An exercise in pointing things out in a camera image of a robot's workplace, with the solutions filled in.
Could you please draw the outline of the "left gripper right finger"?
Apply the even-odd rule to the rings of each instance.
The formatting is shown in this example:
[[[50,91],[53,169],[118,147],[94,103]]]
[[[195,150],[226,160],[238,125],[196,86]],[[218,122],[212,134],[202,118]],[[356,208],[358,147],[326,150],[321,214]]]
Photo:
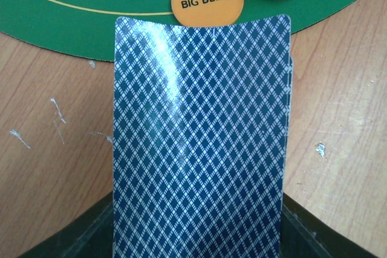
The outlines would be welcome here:
[[[281,257],[374,257],[288,195],[281,217]]]

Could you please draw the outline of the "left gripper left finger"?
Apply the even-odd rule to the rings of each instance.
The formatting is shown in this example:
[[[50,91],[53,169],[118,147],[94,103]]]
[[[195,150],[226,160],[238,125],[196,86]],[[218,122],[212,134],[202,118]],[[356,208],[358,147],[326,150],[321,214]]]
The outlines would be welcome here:
[[[112,193],[21,257],[112,257]]]

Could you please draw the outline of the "blue playing card deck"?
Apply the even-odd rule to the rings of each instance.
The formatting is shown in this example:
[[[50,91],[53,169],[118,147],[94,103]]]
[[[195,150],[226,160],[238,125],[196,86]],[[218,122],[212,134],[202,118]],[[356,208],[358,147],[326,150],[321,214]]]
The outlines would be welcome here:
[[[291,20],[115,23],[115,257],[279,257]]]

